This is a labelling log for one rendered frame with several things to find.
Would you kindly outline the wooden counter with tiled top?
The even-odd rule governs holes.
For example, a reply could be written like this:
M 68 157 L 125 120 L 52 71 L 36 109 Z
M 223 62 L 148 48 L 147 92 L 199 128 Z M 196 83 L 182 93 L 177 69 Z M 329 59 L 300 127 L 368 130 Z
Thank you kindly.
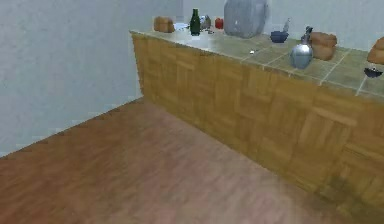
M 332 203 L 384 224 L 384 97 L 252 62 L 223 35 L 132 34 L 144 97 Z

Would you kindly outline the dark green bottle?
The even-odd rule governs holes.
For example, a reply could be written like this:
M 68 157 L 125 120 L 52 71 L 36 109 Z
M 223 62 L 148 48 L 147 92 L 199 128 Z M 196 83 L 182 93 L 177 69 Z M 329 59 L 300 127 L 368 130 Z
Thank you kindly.
M 189 27 L 192 36 L 200 35 L 200 17 L 197 8 L 194 8 L 192 11 Z

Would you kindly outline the brown bread loaf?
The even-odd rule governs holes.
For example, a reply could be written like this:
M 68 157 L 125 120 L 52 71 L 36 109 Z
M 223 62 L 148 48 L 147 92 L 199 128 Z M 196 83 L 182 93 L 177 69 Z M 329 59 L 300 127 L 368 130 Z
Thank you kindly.
M 384 65 L 384 36 L 379 38 L 373 45 L 368 53 L 367 61 Z
M 162 33 L 173 33 L 175 31 L 173 20 L 170 17 L 157 16 L 154 19 L 153 28 Z
M 315 58 L 325 61 L 332 59 L 337 45 L 337 37 L 335 35 L 323 32 L 312 32 L 310 41 Z

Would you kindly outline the grey rounded appliance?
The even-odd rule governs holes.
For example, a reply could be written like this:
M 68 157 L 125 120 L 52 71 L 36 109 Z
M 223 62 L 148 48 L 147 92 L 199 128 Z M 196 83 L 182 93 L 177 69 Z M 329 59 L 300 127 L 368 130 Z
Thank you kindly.
M 267 9 L 267 0 L 227 0 L 224 5 L 224 32 L 244 39 L 261 34 Z

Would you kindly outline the dark blue bowl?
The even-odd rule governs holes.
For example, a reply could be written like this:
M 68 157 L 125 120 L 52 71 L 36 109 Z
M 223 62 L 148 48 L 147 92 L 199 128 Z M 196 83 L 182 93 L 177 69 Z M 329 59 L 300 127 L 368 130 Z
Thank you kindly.
M 270 39 L 273 43 L 284 43 L 289 34 L 284 31 L 272 31 L 270 34 Z

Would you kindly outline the silver kettle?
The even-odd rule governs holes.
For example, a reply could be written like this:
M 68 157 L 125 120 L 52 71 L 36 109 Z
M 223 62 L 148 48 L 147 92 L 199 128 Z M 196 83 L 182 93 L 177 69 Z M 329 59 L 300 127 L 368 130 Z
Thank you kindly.
M 294 46 L 290 52 L 290 63 L 294 68 L 305 69 L 313 58 L 310 42 L 312 30 L 311 26 L 307 26 L 305 34 L 301 37 L 301 42 Z

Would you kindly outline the small dark blue dish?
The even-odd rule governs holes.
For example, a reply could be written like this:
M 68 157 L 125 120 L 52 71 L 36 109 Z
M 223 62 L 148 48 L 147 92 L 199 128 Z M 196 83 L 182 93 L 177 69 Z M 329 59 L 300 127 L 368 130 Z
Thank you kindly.
M 367 77 L 370 77 L 370 78 L 376 78 L 383 74 L 382 71 L 379 71 L 376 68 L 365 68 L 364 73 Z

